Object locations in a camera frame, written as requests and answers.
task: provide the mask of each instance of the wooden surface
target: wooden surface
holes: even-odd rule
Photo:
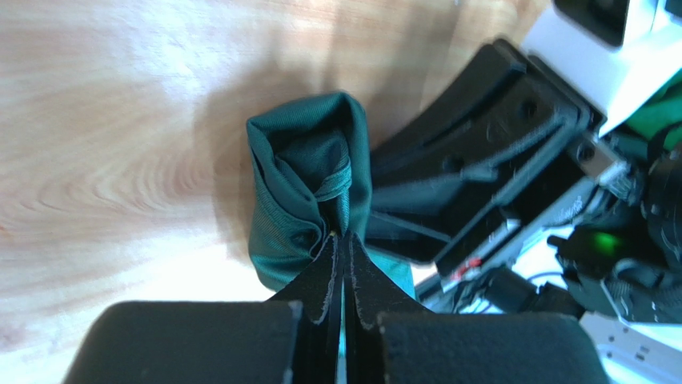
[[[262,300],[244,121],[345,89],[375,145],[547,0],[4,0],[0,382],[60,382],[114,302]]]

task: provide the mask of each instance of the bright green fabric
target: bright green fabric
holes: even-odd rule
[[[280,290],[330,232],[364,237],[371,203],[367,121],[337,93],[289,102],[247,122],[256,206],[249,254],[263,285]],[[410,266],[372,261],[414,297]]]
[[[633,130],[649,140],[656,132],[676,122],[682,122],[682,70],[627,121]],[[682,130],[673,131],[668,135],[665,147],[671,150],[680,140]]]

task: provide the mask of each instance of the green led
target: green led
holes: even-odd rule
[[[594,242],[595,248],[607,256],[616,256],[616,251],[623,243],[623,241],[616,236],[604,233],[595,234]]]

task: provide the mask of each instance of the teal fabric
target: teal fabric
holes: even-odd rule
[[[367,120],[347,94],[289,102],[247,122],[255,176],[249,254],[263,285],[281,290],[326,236],[364,237],[371,203]],[[410,266],[371,254],[415,295]]]
[[[650,140],[656,132],[676,122],[682,122],[682,70],[639,108],[627,124]],[[680,140],[682,130],[671,132],[665,141],[666,149],[671,150]]]

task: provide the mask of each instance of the table top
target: table top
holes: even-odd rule
[[[263,300],[244,122],[343,89],[372,145],[548,0],[5,0],[0,382],[60,382],[123,300]]]

